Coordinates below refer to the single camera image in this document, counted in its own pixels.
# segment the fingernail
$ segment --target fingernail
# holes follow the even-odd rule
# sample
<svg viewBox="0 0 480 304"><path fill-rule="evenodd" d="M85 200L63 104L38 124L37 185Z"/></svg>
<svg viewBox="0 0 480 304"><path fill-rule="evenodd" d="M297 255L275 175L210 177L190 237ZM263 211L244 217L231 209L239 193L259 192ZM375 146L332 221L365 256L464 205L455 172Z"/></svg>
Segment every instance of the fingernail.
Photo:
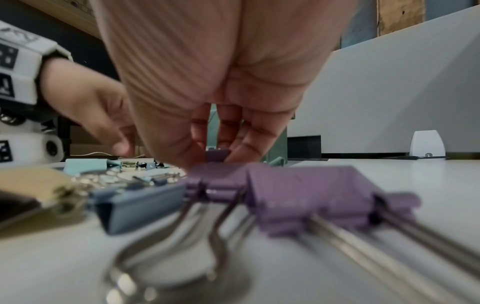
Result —
<svg viewBox="0 0 480 304"><path fill-rule="evenodd" d="M119 142L114 144L112 149L115 155L121 156L129 152L129 145L124 142Z"/></svg>

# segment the purple clip body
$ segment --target purple clip body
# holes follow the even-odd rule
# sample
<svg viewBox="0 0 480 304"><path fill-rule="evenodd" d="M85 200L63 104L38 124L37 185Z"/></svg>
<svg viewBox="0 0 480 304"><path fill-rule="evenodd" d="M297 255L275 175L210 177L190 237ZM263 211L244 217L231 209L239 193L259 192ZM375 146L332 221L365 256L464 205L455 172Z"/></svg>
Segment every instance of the purple clip body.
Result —
<svg viewBox="0 0 480 304"><path fill-rule="evenodd" d="M185 183L187 197L202 186L205 197L201 200L212 202L231 202L244 188L246 204L256 214L260 229L272 236L303 231L305 219L314 213L342 228L367 228L375 196L387 202L390 210L411 219L412 209L420 206L415 194L385 193L351 166L274 168L263 163L208 163L193 168Z"/></svg>

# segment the white wall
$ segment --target white wall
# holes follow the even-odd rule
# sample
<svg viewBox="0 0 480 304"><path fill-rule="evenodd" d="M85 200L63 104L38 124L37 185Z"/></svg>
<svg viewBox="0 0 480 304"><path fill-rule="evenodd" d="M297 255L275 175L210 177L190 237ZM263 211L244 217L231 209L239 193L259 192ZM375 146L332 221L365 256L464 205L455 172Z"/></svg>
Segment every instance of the white wall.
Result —
<svg viewBox="0 0 480 304"><path fill-rule="evenodd" d="M415 130L448 152L480 152L480 8L334 52L288 136L321 135L323 153L408 152Z"/></svg>

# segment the green box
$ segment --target green box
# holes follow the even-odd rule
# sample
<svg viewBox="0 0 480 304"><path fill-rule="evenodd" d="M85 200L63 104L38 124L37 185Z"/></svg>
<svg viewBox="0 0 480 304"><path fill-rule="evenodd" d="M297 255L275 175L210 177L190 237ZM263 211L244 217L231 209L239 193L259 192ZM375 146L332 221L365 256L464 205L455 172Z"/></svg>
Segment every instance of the green box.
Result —
<svg viewBox="0 0 480 304"><path fill-rule="evenodd" d="M215 147L217 145L217 133L219 131L219 116L217 115L217 108L215 105L212 105L210 111L210 118L208 120L208 137L206 141L207 147ZM276 160L278 157L284 159L285 164L287 163L287 129L285 129L280 137L276 140L273 147L268 151L268 153L263 157L261 161L270 163L273 160Z"/></svg>

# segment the white device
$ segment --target white device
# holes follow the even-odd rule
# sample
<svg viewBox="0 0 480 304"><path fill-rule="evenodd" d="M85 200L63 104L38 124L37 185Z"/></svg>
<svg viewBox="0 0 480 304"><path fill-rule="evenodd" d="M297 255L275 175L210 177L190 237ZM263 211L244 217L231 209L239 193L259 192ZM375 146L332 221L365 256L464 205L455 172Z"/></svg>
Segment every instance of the white device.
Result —
<svg viewBox="0 0 480 304"><path fill-rule="evenodd" d="M55 41L0 21L0 168L63 159L61 140L42 131L57 114L39 88L44 63L57 57L72 61Z"/></svg>
<svg viewBox="0 0 480 304"><path fill-rule="evenodd" d="M445 157L445 146L436 130L415 131L410 143L410 156Z"/></svg>

